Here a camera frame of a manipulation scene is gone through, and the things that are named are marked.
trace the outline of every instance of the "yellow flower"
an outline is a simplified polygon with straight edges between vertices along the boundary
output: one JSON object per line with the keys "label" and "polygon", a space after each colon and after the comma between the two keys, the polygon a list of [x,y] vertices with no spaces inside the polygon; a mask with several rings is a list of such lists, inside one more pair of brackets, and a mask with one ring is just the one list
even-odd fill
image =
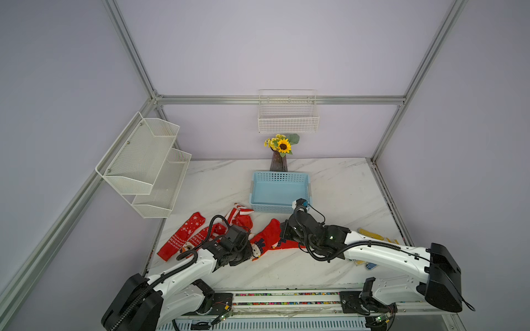
{"label": "yellow flower", "polygon": [[272,140],[269,141],[269,147],[272,148],[272,150],[278,150],[278,148],[276,148],[276,146],[274,146],[274,144],[272,143]]}
{"label": "yellow flower", "polygon": [[282,139],[278,142],[278,152],[289,153],[291,150],[291,144],[288,139]]}

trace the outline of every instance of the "christmas sock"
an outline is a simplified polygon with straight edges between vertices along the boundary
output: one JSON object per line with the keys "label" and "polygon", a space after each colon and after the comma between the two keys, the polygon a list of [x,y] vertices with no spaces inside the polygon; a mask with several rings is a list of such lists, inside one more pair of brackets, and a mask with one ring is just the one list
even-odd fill
{"label": "christmas sock", "polygon": [[262,232],[251,240],[253,261],[265,254],[275,243],[280,241],[280,221],[272,219]]}
{"label": "christmas sock", "polygon": [[254,224],[249,215],[237,215],[232,224],[242,227],[243,229],[250,231]]}
{"label": "christmas sock", "polygon": [[248,215],[253,212],[254,212],[253,209],[250,209],[248,207],[235,203],[234,208],[232,208],[232,210],[228,214],[226,214],[225,218],[228,221],[228,223],[232,224],[232,221],[236,218],[238,214]]}
{"label": "christmas sock", "polygon": [[[210,238],[213,239],[217,236],[223,235],[226,233],[226,227],[221,223],[214,224],[211,228]],[[204,241],[206,235],[208,234],[208,227],[202,229],[199,233],[194,235],[188,240],[188,242],[180,249],[180,252],[188,251]]]}
{"label": "christmas sock", "polygon": [[160,251],[157,253],[158,256],[160,256],[164,261],[169,260],[173,254],[182,248],[182,246],[188,241],[195,230],[200,228],[205,221],[206,218],[202,217],[199,212],[191,215],[190,219],[187,220],[180,227],[180,229],[178,229],[177,232],[171,236],[171,238],[169,238],[162,248],[160,248]]}
{"label": "christmas sock", "polygon": [[278,244],[272,246],[272,250],[275,249],[287,249],[287,248],[298,248],[298,242],[294,240],[280,239]]}

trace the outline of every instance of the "black cable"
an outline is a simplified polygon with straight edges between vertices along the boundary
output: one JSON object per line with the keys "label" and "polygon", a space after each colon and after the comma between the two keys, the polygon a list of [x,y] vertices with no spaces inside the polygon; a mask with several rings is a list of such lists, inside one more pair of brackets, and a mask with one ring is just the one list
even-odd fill
{"label": "black cable", "polygon": [[301,244],[302,244],[302,243],[298,243],[298,249],[299,249],[300,251],[304,252],[304,253],[308,253],[308,254],[309,254],[309,252],[304,251],[304,250],[300,247]]}
{"label": "black cable", "polygon": [[313,207],[309,202],[307,203],[307,205],[311,208],[313,208],[314,211],[316,211],[317,213],[319,213],[320,215],[322,215],[322,217],[324,218],[324,221],[320,224],[324,225],[326,223],[326,216],[324,216],[321,212],[319,212],[318,210],[315,209],[315,207]]}
{"label": "black cable", "polygon": [[313,241],[313,237],[315,237],[314,234],[310,234],[310,235],[307,235],[307,240],[309,240],[309,244],[311,245],[311,247],[316,247],[318,249],[323,249],[322,247],[320,247],[319,245],[317,245],[314,241]]}
{"label": "black cable", "polygon": [[[226,226],[227,226],[227,230],[230,229],[230,224],[228,223],[228,221],[226,220],[226,218],[224,216],[221,216],[221,215],[215,215],[211,221],[210,221],[210,225],[208,226],[208,236],[206,236],[206,238],[204,238],[204,240],[202,241],[202,243],[200,243],[199,245],[195,246],[193,248],[194,251],[197,251],[199,250],[209,239],[210,239],[210,236],[211,236],[211,232],[212,232],[212,229],[213,229],[213,226],[214,226],[214,221],[217,219],[217,218],[222,218],[223,221],[226,223]],[[215,237],[213,240],[217,240],[217,239],[220,239],[221,236],[217,236]]]}
{"label": "black cable", "polygon": [[197,323],[195,323],[194,325],[195,325],[195,326],[204,326],[204,325],[211,326],[210,322],[205,322],[205,321],[197,322]]}
{"label": "black cable", "polygon": [[[351,248],[354,248],[354,247],[358,247],[358,246],[371,246],[371,245],[374,245],[374,246],[380,246],[380,247],[386,247],[386,248],[390,248],[390,249],[393,249],[395,251],[399,251],[399,252],[403,252],[407,255],[410,255],[410,256],[414,256],[414,257],[418,257],[418,258],[422,258],[423,260],[427,261],[430,263],[430,260],[427,259],[427,258],[424,258],[423,256],[419,256],[419,255],[415,255],[413,253],[410,253],[410,252],[407,252],[407,251],[404,251],[402,249],[399,248],[399,246],[395,246],[395,245],[392,245],[390,243],[386,243],[384,241],[382,242],[375,242],[375,241],[372,241],[372,240],[363,240],[363,241],[357,241],[355,243],[351,243],[351,244],[348,244],[346,245],[345,247],[339,249],[338,251],[336,251],[335,253],[329,255],[329,256],[323,256],[323,257],[319,257],[319,256],[316,256],[315,253],[311,250],[310,246],[308,245],[310,239],[308,239],[307,237],[307,233],[305,231],[305,227],[302,226],[302,224],[300,223],[300,221],[298,220],[298,211],[301,210],[301,209],[305,209],[303,206],[298,206],[295,208],[294,210],[294,216],[295,216],[295,221],[296,223],[298,224],[298,226],[300,226],[302,228],[302,232],[304,233],[304,245],[307,249],[307,253],[309,253],[311,255],[311,257],[317,261],[327,261],[328,263],[331,262],[332,259],[336,258],[337,256],[339,256],[340,254],[344,253],[345,251],[351,249]],[[326,221],[326,217],[324,215],[322,215],[322,217],[324,218],[324,222],[322,222],[322,224],[325,223]],[[451,282],[451,284],[453,285],[453,287],[455,288],[456,290],[456,293],[458,293],[458,295],[460,296],[460,298],[462,299],[462,302],[465,303],[465,305],[471,310],[471,311],[476,311],[475,307],[473,307],[469,302],[467,302],[464,297],[462,296],[462,294],[457,290],[457,287],[455,285],[455,283],[453,283],[453,281],[451,280],[451,278],[449,277],[449,275],[441,268],[439,268],[445,275],[445,277],[447,277],[447,279],[449,280],[449,282]]]}
{"label": "black cable", "polygon": [[369,311],[359,311],[354,306],[352,306],[349,301],[346,302],[346,306],[350,307],[352,310],[354,310],[359,315],[370,316],[370,312]]}
{"label": "black cable", "polygon": [[389,331],[390,328],[394,325],[394,321],[396,319],[396,313],[391,313],[391,320],[389,322],[389,324],[386,325],[386,331]]}
{"label": "black cable", "polygon": [[175,331],[180,331],[179,327],[176,325],[176,320],[175,319],[173,320],[173,328],[175,329]]}
{"label": "black cable", "polygon": [[[410,256],[414,256],[414,257],[419,257],[419,258],[422,258],[424,259],[425,261],[429,262],[430,263],[430,260],[427,259],[427,258],[424,258],[423,256],[419,256],[419,255],[414,255],[414,254],[411,254],[410,252],[407,252],[407,251],[404,251],[402,249],[400,249],[401,252],[404,252],[404,253],[407,253],[408,255]],[[445,272],[445,270],[443,270],[442,268],[438,267],[438,269],[440,269],[440,271],[442,271],[445,275],[445,277],[447,277],[447,279],[449,280],[449,282],[451,282],[451,284],[453,285],[453,287],[455,288],[456,290],[456,293],[458,293],[458,295],[460,296],[460,299],[462,299],[462,302],[465,303],[465,305],[471,310],[471,311],[476,311],[475,307],[473,307],[469,302],[465,301],[464,297],[462,296],[462,294],[457,290],[457,287],[455,285],[455,283],[453,283],[453,281],[451,280],[451,278],[449,277],[449,275]]]}
{"label": "black cable", "polygon": [[213,226],[214,226],[214,221],[217,219],[217,218],[221,218],[225,223],[226,223],[226,230],[228,231],[228,229],[230,229],[230,223],[228,223],[228,221],[226,220],[226,218],[224,216],[221,216],[221,215],[215,215],[211,221],[210,221],[210,226],[208,227],[208,235],[206,236],[206,238],[204,238],[204,241],[202,242],[203,244],[205,244],[208,239],[210,239],[210,236],[211,236],[211,230],[213,229]]}
{"label": "black cable", "polygon": [[307,232],[305,231],[305,227],[302,225],[302,223],[300,222],[300,220],[298,219],[298,212],[300,210],[304,209],[306,212],[307,212],[307,209],[304,207],[304,206],[297,206],[294,210],[294,216],[295,216],[295,221],[296,223],[298,224],[298,226],[302,229],[302,232],[304,234],[304,246],[307,250],[307,252],[309,253],[309,255],[311,255],[312,258],[314,258],[315,260],[317,261],[328,261],[329,260],[326,258],[326,257],[318,257],[315,255],[315,253],[311,250],[311,247],[309,246],[309,241],[308,241],[308,238],[307,238]]}
{"label": "black cable", "polygon": [[176,274],[178,274],[179,272],[181,272],[182,270],[190,267],[193,263],[195,263],[198,259],[198,255],[197,255],[197,251],[194,251],[193,249],[189,250],[189,251],[185,251],[184,253],[181,253],[179,256],[176,257],[177,261],[178,260],[182,260],[183,258],[185,258],[186,256],[190,255],[190,254],[193,254],[193,258],[191,259],[190,262],[186,263],[185,265],[182,265],[180,267],[178,267],[177,269],[175,270],[172,270],[172,271],[169,271],[168,273],[166,274],[161,274],[160,277],[155,280],[153,283],[151,283],[151,285],[147,286],[131,303],[130,305],[125,309],[125,311],[123,312],[123,314],[121,314],[120,316],[120,319],[118,319],[118,321],[112,326],[112,328],[110,329],[110,331],[115,331],[120,325],[121,323],[123,323],[123,320],[129,316],[129,314],[133,311],[133,309],[138,305],[140,304],[146,297],[148,294],[150,294],[153,289],[155,288],[155,286],[157,286],[158,284],[160,283],[163,283],[166,279],[168,279],[169,277],[171,276],[174,276]]}

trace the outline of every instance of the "blue plastic basket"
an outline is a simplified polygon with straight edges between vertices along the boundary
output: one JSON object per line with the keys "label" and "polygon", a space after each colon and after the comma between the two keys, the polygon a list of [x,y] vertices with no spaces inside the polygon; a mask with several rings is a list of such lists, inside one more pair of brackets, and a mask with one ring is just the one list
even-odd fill
{"label": "blue plastic basket", "polygon": [[292,214],[293,201],[300,198],[313,203],[308,174],[273,171],[254,173],[249,201],[255,211]]}

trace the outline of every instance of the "vase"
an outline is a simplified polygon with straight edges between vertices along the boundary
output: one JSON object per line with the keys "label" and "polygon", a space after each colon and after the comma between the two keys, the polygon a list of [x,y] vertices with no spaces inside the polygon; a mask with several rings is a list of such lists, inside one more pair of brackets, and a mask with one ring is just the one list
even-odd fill
{"label": "vase", "polygon": [[287,155],[281,157],[279,152],[273,150],[270,171],[287,172]]}

